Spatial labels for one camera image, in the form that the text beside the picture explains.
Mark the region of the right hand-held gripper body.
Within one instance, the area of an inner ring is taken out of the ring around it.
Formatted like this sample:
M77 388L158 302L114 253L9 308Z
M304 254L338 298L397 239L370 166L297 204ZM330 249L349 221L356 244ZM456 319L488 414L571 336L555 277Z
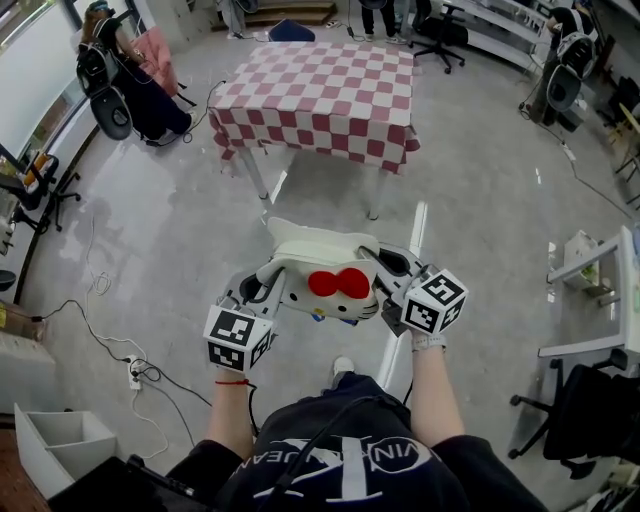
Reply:
M457 321L468 290L450 271L390 244L381 244L373 261L375 285L385 295L381 316L395 335L408 328L437 335Z

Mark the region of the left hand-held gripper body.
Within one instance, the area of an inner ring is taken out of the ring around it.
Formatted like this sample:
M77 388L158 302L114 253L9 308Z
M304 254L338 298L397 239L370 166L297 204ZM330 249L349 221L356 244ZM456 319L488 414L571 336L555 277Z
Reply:
M261 283L252 271L235 274L210 307L203 337L212 364L248 371L270 349L284 292L282 269Z

